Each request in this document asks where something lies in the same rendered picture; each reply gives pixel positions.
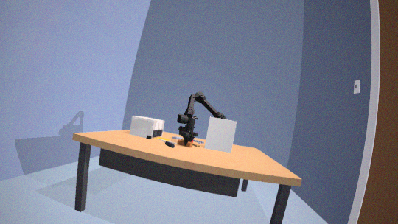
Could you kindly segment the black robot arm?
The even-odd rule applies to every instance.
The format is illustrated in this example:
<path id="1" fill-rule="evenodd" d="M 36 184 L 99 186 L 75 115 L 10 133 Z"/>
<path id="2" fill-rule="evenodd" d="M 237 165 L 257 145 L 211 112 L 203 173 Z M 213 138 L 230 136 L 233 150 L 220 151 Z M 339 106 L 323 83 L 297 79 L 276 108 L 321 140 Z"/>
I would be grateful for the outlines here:
<path id="1" fill-rule="evenodd" d="M 178 114 L 178 119 L 177 119 L 178 123 L 195 125 L 195 120 L 198 118 L 192 115 L 195 113 L 195 109 L 193 107 L 194 107 L 194 102 L 196 101 L 202 103 L 215 118 L 227 119 L 225 115 L 223 115 L 221 112 L 216 111 L 215 108 L 206 100 L 206 97 L 203 94 L 203 92 L 199 91 L 195 94 L 192 94 L 189 97 L 188 106 L 184 115 Z M 181 131 L 186 132 L 186 127 L 180 126 L 178 129 L 179 132 Z"/>

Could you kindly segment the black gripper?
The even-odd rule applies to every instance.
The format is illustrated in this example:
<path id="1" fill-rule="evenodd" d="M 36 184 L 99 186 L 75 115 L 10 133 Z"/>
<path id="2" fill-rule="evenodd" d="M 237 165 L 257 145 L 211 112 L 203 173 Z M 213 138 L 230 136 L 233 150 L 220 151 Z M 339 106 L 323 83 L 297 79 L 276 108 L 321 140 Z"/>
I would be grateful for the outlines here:
<path id="1" fill-rule="evenodd" d="M 186 127 L 186 132 L 179 132 L 179 136 L 182 136 L 184 138 L 184 145 L 187 145 L 188 142 L 192 142 L 192 140 L 195 138 L 194 136 L 198 136 L 197 133 L 194 133 L 194 125 L 185 125 Z"/>

